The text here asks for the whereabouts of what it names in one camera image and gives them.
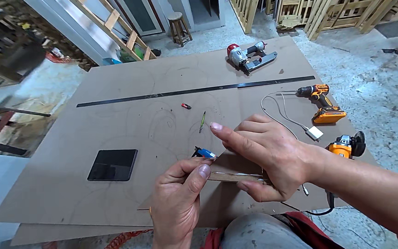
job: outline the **black metal ruler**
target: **black metal ruler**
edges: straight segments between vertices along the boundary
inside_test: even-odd
[[[208,91],[230,89],[230,88],[264,86],[264,85],[297,82],[297,81],[305,81],[305,80],[314,80],[314,79],[316,79],[316,77],[314,77],[314,76],[304,76],[304,77],[286,78],[286,79],[279,79],[279,80],[268,80],[268,81],[232,84],[232,85],[225,85],[225,86],[212,86],[212,87],[197,88],[197,89],[190,89],[190,90],[183,90],[183,91],[176,91],[176,92],[169,92],[169,93],[155,93],[155,94],[141,95],[141,96],[128,97],[128,98],[117,98],[117,99],[109,99],[109,100],[102,100],[102,101],[95,101],[95,102],[80,103],[80,104],[77,104],[76,107],[104,105],[104,104],[112,104],[112,103],[126,102],[126,101],[133,101],[133,100],[140,100],[140,99],[147,99],[147,98],[160,98],[160,97],[166,97],[166,96],[181,95],[181,94],[187,94],[187,93],[200,93],[200,92],[208,92]]]

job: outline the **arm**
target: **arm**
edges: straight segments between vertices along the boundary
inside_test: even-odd
[[[226,148],[268,173],[274,186],[237,183],[256,201],[285,201],[301,184],[310,182],[339,195],[398,235],[398,174],[299,142],[266,116],[253,115],[234,131],[217,123],[210,127]]]

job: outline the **door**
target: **door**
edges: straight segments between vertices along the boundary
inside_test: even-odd
[[[162,33],[149,0],[118,0],[141,36]]]

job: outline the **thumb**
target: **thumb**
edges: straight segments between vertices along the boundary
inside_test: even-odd
[[[193,203],[210,177],[210,174],[211,169],[209,165],[202,164],[196,167],[196,169],[191,172],[191,174],[185,180],[185,183],[182,185],[181,198],[184,201]]]
[[[216,137],[222,140],[225,147],[231,147],[235,152],[252,162],[259,164],[263,158],[268,157],[262,145],[236,133],[226,126],[211,122],[210,130]]]
[[[261,184],[256,181],[240,181],[236,185],[257,202],[286,201],[286,198],[271,185]]]

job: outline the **white cable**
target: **white cable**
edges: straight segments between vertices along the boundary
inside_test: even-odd
[[[308,128],[308,127],[304,126],[303,124],[298,123],[298,122],[296,122],[296,121],[294,121],[294,120],[292,120],[292,119],[290,119],[290,118],[288,117],[284,95],[283,95],[282,93],[278,93],[278,92],[275,92],[275,93],[282,95],[282,99],[284,100],[284,113],[285,113],[285,116],[283,116],[282,114],[281,114],[281,115],[282,115],[286,120],[288,120],[288,121],[290,121],[290,122],[293,122],[293,123],[295,123],[296,125],[302,127],[304,131],[309,130],[310,128]],[[263,112],[264,112],[265,114],[267,114],[270,118],[276,120],[275,118],[273,118],[272,116],[270,116],[270,115],[265,111],[265,108],[263,108],[263,104],[262,104],[263,100],[266,99],[266,98],[272,98],[272,99],[274,99],[273,97],[270,96],[270,94],[274,94],[274,93],[269,93],[268,95],[266,95],[266,96],[260,101],[260,106],[262,107],[262,110],[263,110]]]
[[[300,127],[303,128],[303,130],[305,130],[305,131],[309,130],[308,127],[306,127],[306,126],[304,126],[303,124],[298,123],[298,122],[296,122],[296,121],[294,121],[294,120],[292,120],[292,119],[290,119],[290,118],[288,117],[288,115],[287,115],[287,109],[286,109],[286,105],[285,105],[285,97],[284,97],[284,95],[283,95],[282,93],[279,93],[279,92],[275,92],[275,93],[278,93],[278,94],[282,95],[282,99],[284,99],[284,113],[285,113],[285,116],[282,115],[282,113],[280,112],[280,107],[278,107],[280,115],[282,115],[282,117],[284,117],[286,120],[291,121],[291,122],[293,122],[293,123],[299,125]],[[271,116],[270,114],[268,114],[268,112],[267,112],[267,111],[265,110],[265,108],[263,107],[263,100],[264,100],[264,99],[266,99],[266,98],[268,98],[268,97],[274,99],[273,97],[270,96],[270,94],[274,94],[274,93],[269,93],[269,94],[267,94],[267,95],[260,101],[260,107],[262,108],[262,111],[263,111],[267,116],[269,116],[270,118],[272,118],[274,121],[278,122],[278,123],[281,124],[283,127],[287,128],[287,129],[294,135],[294,137],[297,139],[297,141],[299,141],[299,138],[297,138],[296,134],[294,134],[294,132],[291,131],[291,129],[290,129],[288,126],[284,125],[284,124],[283,124],[282,122],[280,122],[279,120],[273,118],[273,116]],[[304,186],[303,184],[302,184],[302,190],[303,190],[303,192],[305,193],[306,196],[309,195],[307,188],[305,188],[305,186]]]

